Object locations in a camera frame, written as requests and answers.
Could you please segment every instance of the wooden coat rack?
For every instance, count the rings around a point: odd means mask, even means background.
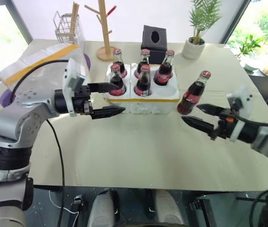
[[[102,61],[112,61],[113,60],[113,50],[114,47],[110,46],[109,34],[112,33],[112,30],[108,31],[107,29],[107,17],[116,9],[114,6],[109,12],[106,12],[105,0],[98,0],[99,11],[85,5],[85,8],[96,13],[96,17],[102,27],[102,35],[104,37],[105,46],[97,50],[97,57]]]

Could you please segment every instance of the black tissue box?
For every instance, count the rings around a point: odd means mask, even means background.
[[[167,30],[160,27],[143,26],[141,49],[149,49],[150,64],[161,64],[167,51]]]

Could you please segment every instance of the robotic arm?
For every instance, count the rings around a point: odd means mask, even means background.
[[[268,124],[246,120],[251,112],[252,95],[242,89],[227,95],[231,108],[222,108],[211,104],[201,104],[197,108],[204,113],[218,116],[218,126],[204,122],[193,116],[182,116],[182,120],[190,127],[208,134],[215,140],[217,137],[230,138],[232,142],[241,140],[251,144],[251,148],[268,157]]]
[[[0,111],[0,227],[24,227],[23,210],[33,200],[33,179],[28,177],[32,146],[42,123],[59,114],[111,117],[125,109],[106,106],[94,110],[92,92],[117,89],[110,83],[82,85],[79,64],[70,59],[63,75],[63,89],[28,90]]]

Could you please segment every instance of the red bottle cap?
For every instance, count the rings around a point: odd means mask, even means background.
[[[120,66],[118,64],[111,65],[111,70],[120,70]]]
[[[149,65],[142,65],[142,67],[140,69],[143,70],[143,71],[149,71],[150,66]]]
[[[211,73],[210,73],[209,71],[207,71],[207,70],[202,71],[201,74],[202,74],[204,77],[208,77],[208,78],[211,77]]]
[[[142,54],[150,54],[150,50],[148,49],[142,49]]]
[[[173,50],[167,50],[167,54],[169,54],[169,55],[174,55],[175,52],[174,52]]]
[[[113,50],[113,53],[114,54],[120,54],[121,53],[121,50],[116,48],[116,49]]]

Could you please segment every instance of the small plant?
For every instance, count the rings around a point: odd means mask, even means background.
[[[259,39],[254,39],[253,35],[248,35],[242,46],[239,48],[240,53],[236,56],[239,58],[241,55],[248,55],[249,53],[253,52],[256,48],[261,47],[260,42],[262,41],[261,38]]]
[[[192,0],[193,8],[190,12],[191,26],[194,27],[192,44],[203,44],[201,37],[213,26],[220,18],[220,0]]]

